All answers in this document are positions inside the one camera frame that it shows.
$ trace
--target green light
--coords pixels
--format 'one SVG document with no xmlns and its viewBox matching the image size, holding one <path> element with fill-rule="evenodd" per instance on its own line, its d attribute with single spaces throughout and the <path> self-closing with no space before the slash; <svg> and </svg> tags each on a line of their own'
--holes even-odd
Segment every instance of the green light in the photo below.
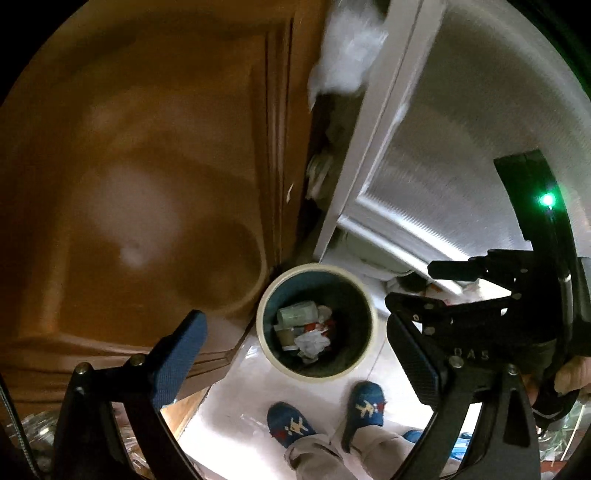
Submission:
<svg viewBox="0 0 591 480">
<path fill-rule="evenodd" d="M 550 210 L 556 205 L 556 197 L 551 193 L 545 193 L 540 197 L 540 204 L 548 207 Z"/>
</svg>

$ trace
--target pant leg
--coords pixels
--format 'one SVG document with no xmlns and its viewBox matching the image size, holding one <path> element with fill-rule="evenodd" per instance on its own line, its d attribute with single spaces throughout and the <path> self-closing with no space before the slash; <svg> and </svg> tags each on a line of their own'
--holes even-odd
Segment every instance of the pant leg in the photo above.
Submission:
<svg viewBox="0 0 591 480">
<path fill-rule="evenodd" d="M 285 452 L 285 459 L 297 480 L 357 480 L 328 435 L 322 433 L 296 440 Z"/>
<path fill-rule="evenodd" d="M 363 468 L 374 480 L 390 480 L 414 447 L 402 437 L 411 427 L 386 422 L 384 427 L 369 425 L 353 435 L 351 449 L 359 455 Z M 460 466 L 458 460 L 449 459 L 441 475 L 449 475 Z"/>
</svg>

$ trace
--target blue slipper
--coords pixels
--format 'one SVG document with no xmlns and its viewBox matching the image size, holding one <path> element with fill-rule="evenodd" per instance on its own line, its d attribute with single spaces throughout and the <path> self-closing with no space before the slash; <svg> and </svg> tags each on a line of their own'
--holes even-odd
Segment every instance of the blue slipper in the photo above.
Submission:
<svg viewBox="0 0 591 480">
<path fill-rule="evenodd" d="M 316 434 L 297 408 L 282 401 L 269 408 L 267 425 L 271 435 L 285 448 L 296 440 Z"/>
<path fill-rule="evenodd" d="M 353 388 L 347 404 L 347 423 L 341 446 L 350 453 L 351 440 L 357 429 L 368 425 L 384 425 L 384 392 L 373 382 L 360 382 Z"/>
</svg>

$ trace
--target cream-colored rim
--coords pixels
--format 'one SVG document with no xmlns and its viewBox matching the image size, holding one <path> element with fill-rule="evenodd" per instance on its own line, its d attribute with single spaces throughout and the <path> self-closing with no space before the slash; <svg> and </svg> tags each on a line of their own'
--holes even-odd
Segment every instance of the cream-colored rim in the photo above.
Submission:
<svg viewBox="0 0 591 480">
<path fill-rule="evenodd" d="M 297 374 L 297 373 L 289 370 L 279 360 L 277 360 L 277 358 L 275 358 L 275 355 L 273 355 L 273 353 L 271 352 L 271 349 L 267 346 L 267 342 L 265 341 L 265 335 L 264 335 L 263 326 L 262 326 L 262 320 L 263 320 L 263 314 L 265 311 L 265 306 L 267 305 L 269 298 L 271 297 L 271 295 L 273 295 L 273 292 L 277 289 L 277 287 L 279 287 L 279 285 L 281 285 L 288 278 L 291 278 L 291 277 L 293 277 L 297 274 L 300 274 L 302 272 L 310 272 L 310 271 L 330 272 L 330 273 L 336 274 L 340 277 L 343 277 L 345 280 L 348 280 L 365 297 L 365 300 L 367 302 L 367 306 L 369 309 L 369 316 L 371 318 L 371 333 L 369 335 L 369 341 L 368 341 L 367 347 L 365 348 L 365 354 L 362 355 L 349 368 L 347 368 L 346 370 L 343 370 L 341 373 L 338 373 L 336 375 L 332 375 L 331 377 L 323 377 L 323 378 L 307 377 L 305 375 L 300 375 L 300 374 Z M 349 372 L 351 372 L 351 370 L 355 369 L 359 365 L 361 360 L 363 360 L 365 355 L 371 350 L 371 347 L 373 346 L 373 344 L 375 342 L 377 321 L 378 321 L 378 316 L 376 314 L 375 307 L 371 301 L 371 297 L 367 294 L 365 286 L 363 285 L 363 283 L 361 283 L 361 280 L 359 280 L 357 277 L 355 277 L 353 274 L 347 272 L 346 270 L 343 270 L 342 268 L 334 267 L 332 265 L 321 265 L 318 263 L 310 263 L 310 264 L 300 265 L 299 267 L 292 268 L 291 270 L 288 270 L 284 274 L 281 274 L 279 277 L 277 277 L 273 281 L 273 283 L 271 283 L 271 285 L 269 285 L 267 290 L 265 290 L 265 293 L 263 294 L 262 299 L 259 302 L 259 306 L 256 310 L 256 334 L 257 334 L 259 342 L 261 344 L 261 348 L 262 348 L 263 353 L 268 358 L 268 360 L 273 364 L 273 366 L 276 367 L 277 370 L 281 371 L 282 373 L 284 373 L 288 377 L 295 378 L 296 380 L 302 380 L 302 381 L 309 382 L 309 383 L 320 383 L 320 382 L 336 380 L 337 378 L 344 377 Z"/>
</svg>

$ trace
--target floor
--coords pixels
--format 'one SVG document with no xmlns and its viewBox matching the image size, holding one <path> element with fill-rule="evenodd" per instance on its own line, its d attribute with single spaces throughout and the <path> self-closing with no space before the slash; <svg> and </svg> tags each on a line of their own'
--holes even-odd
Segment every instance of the floor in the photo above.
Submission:
<svg viewBox="0 0 591 480">
<path fill-rule="evenodd" d="M 345 405 L 351 387 L 369 379 L 384 389 L 385 417 L 413 427 L 425 427 L 431 408 L 419 403 L 402 366 L 385 341 L 385 317 L 379 323 L 379 341 L 347 377 L 321 384 L 293 380 L 277 371 L 251 335 L 228 375 L 213 385 L 180 438 L 183 450 L 202 465 L 208 480 L 289 480 L 295 473 L 283 459 L 284 449 L 267 429 L 268 407 L 287 401 L 299 408 L 318 432 L 339 444 Z M 472 405 L 463 431 L 472 432 L 479 405 Z M 359 480 L 369 477 L 353 455 L 345 464 Z"/>
</svg>

